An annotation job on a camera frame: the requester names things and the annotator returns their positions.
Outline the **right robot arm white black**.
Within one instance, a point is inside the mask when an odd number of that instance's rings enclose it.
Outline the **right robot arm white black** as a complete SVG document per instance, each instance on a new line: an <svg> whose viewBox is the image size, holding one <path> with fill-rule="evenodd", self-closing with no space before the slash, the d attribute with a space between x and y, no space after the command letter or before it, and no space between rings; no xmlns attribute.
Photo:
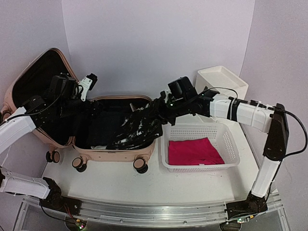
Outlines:
<svg viewBox="0 0 308 231"><path fill-rule="evenodd" d="M286 155L289 130L284 106L271 107L223 95L202 96L180 109L172 104L167 111L171 122L161 143L162 163L170 171L214 171L240 162L238 148L226 125L175 124L176 117L186 114L228 119L267 134L262 165L247 198L226 205L229 218L266 211L265 195Z"/></svg>

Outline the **white three-drawer storage cabinet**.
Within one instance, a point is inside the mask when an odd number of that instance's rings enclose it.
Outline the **white three-drawer storage cabinet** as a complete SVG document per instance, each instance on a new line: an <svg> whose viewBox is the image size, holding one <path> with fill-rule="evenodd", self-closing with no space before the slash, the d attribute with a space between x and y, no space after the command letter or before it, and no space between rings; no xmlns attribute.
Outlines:
<svg viewBox="0 0 308 231"><path fill-rule="evenodd" d="M222 65L197 71L194 86L197 93L201 93L205 87L223 87L233 89L237 92L238 98L241 100L245 99L249 87L244 80ZM225 95L235 96L235 93L230 90L218 89L218 91Z"/></svg>

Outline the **magenta t-shirt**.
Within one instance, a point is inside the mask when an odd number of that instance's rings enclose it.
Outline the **magenta t-shirt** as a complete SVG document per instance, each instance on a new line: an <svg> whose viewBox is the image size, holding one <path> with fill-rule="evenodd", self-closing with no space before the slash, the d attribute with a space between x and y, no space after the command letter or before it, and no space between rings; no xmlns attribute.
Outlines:
<svg viewBox="0 0 308 231"><path fill-rule="evenodd" d="M169 141L168 163L172 166L225 164L208 138Z"/></svg>

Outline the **dark denim jeans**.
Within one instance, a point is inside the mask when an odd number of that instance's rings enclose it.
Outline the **dark denim jeans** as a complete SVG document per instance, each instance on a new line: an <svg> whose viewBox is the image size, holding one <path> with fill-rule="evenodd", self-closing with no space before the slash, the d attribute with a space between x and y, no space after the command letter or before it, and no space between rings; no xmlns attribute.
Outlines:
<svg viewBox="0 0 308 231"><path fill-rule="evenodd" d="M88 126L86 145L106 146L114 137L116 131L123 124L126 113L103 111L91 120Z"/></svg>

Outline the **black white patterned garment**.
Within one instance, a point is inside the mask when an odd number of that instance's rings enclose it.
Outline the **black white patterned garment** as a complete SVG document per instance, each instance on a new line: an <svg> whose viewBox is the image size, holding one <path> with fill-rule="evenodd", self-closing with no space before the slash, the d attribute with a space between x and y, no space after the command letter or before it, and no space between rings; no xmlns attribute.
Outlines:
<svg viewBox="0 0 308 231"><path fill-rule="evenodd" d="M138 108L125 118L112 140L107 144L107 150L137 150L150 145L163 135L162 120L159 106L161 98Z"/></svg>

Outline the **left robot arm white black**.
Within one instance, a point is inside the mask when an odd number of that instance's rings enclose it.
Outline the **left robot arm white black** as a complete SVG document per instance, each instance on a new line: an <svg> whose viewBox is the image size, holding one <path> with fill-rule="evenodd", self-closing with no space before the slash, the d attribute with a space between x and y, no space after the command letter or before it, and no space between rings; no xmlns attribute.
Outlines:
<svg viewBox="0 0 308 231"><path fill-rule="evenodd" d="M55 180L68 197L79 200L103 201L103 187L99 182L102 173L100 167L104 165L99 162L90 164L90 168L83 173L73 169L71 162L77 157L77 151L72 147L59 148L59 163L45 164L45 153L48 145L36 137L33 133L27 133L10 144L4 153L9 154L8 162L2 167L10 171L2 183L5 184L4 192L19 193L25 195L39 196L46 191L47 186L41 186L42 174Z"/></svg>

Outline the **pink hard-shell suitcase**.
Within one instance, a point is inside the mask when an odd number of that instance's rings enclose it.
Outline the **pink hard-shell suitcase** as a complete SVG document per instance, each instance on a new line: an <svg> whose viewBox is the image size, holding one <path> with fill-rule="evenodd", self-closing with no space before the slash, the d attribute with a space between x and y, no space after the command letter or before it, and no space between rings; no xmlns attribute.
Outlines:
<svg viewBox="0 0 308 231"><path fill-rule="evenodd" d="M151 99L143 95L87 99L96 81L94 74L78 80L59 49L44 52L5 93L0 149L34 133L49 146L47 162L59 162L59 150L72 146L79 153L72 162L78 172L86 170L88 161L132 162L139 173L146 172L154 141L128 150L114 148L111 142L128 117Z"/></svg>

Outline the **white perforated plastic basket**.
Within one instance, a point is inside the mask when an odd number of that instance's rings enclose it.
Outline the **white perforated plastic basket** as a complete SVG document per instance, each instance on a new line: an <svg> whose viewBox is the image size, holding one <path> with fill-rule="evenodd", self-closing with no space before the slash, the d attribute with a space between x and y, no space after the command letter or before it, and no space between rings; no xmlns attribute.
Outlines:
<svg viewBox="0 0 308 231"><path fill-rule="evenodd" d="M220 123L177 124L163 127L160 154L164 167L170 172L202 172L220 171L235 167L240 163L239 151L236 147L229 128ZM184 141L208 138L216 148L225 164L198 165L198 166L172 166L168 163L169 141Z"/></svg>

